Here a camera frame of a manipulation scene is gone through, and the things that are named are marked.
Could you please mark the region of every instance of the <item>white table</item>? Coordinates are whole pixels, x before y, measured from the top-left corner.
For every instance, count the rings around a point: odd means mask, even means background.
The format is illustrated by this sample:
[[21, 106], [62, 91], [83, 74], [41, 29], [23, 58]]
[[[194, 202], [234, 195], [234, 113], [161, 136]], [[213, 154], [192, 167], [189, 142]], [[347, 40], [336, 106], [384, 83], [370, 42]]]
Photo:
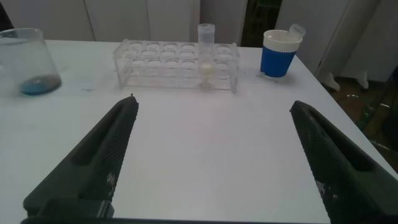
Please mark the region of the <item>white table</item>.
[[63, 86], [18, 95], [0, 76], [0, 217], [23, 199], [119, 100], [139, 102], [114, 217], [329, 223], [289, 109], [308, 103], [395, 178], [397, 174], [295, 57], [284, 83], [256, 77], [261, 49], [239, 48], [238, 93], [119, 90], [118, 43], [49, 40]]

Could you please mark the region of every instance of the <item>blue liquid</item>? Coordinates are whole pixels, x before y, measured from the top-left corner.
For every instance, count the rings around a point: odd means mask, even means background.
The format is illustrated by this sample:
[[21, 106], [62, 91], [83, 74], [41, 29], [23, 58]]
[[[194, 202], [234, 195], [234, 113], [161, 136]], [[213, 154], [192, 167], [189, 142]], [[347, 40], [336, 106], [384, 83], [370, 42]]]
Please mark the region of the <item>blue liquid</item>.
[[24, 81], [19, 85], [19, 91], [25, 95], [37, 96], [50, 93], [61, 86], [59, 75], [41, 75]]

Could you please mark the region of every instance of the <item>cabinet door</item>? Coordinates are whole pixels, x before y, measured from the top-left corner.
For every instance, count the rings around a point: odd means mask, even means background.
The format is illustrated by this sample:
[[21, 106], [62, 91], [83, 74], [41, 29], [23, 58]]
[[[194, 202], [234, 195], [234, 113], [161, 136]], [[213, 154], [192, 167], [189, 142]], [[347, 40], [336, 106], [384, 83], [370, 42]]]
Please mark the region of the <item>cabinet door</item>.
[[358, 40], [341, 76], [385, 82], [398, 65], [398, 1], [381, 1]]
[[95, 39], [197, 40], [199, 0], [85, 0]]
[[34, 27], [53, 40], [94, 40], [83, 0], [1, 0], [15, 28]]
[[297, 51], [305, 66], [316, 74], [333, 33], [350, 0], [283, 0], [276, 29], [288, 30], [298, 23], [307, 34]]
[[202, 0], [200, 23], [210, 23], [216, 26], [214, 39], [216, 43], [236, 43], [239, 46], [241, 45], [247, 4], [248, 0]]
[[85, 0], [96, 41], [150, 40], [146, 0]]

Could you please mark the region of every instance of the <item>glass beaker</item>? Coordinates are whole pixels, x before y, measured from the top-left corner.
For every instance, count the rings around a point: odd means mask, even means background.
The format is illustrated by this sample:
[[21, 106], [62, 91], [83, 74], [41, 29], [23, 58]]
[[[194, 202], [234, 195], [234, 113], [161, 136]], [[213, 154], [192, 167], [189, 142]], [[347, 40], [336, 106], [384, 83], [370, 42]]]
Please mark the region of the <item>glass beaker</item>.
[[46, 94], [61, 85], [61, 77], [39, 29], [0, 32], [0, 64], [25, 95]]

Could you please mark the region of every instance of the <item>blue cup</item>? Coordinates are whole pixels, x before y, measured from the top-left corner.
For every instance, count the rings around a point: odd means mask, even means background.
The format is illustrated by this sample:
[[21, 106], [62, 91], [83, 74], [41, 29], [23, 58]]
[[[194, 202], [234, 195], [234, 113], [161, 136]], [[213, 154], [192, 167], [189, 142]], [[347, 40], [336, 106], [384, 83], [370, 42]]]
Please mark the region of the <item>blue cup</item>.
[[283, 78], [299, 48], [302, 37], [286, 30], [264, 33], [260, 71], [269, 78]]

